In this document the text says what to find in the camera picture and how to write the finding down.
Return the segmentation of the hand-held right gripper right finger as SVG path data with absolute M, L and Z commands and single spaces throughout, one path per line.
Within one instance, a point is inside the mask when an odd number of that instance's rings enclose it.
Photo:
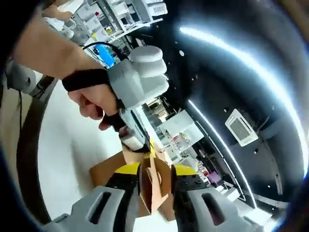
M 208 187 L 191 167 L 171 166 L 173 209 L 180 232 L 262 232 L 232 201 Z

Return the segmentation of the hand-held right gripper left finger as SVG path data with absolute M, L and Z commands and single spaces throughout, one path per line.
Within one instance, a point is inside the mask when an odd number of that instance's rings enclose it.
M 104 186 L 78 200 L 70 214 L 45 225 L 46 232 L 131 232 L 139 212 L 140 163 L 124 165 Z

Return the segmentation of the person's left hand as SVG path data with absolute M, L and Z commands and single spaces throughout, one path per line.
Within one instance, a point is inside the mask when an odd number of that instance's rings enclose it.
M 101 120 L 99 129 L 108 129 L 110 125 L 104 119 L 118 112 L 116 96 L 108 85 L 102 84 L 68 92 L 71 100 L 79 105 L 80 114 L 93 120 Z

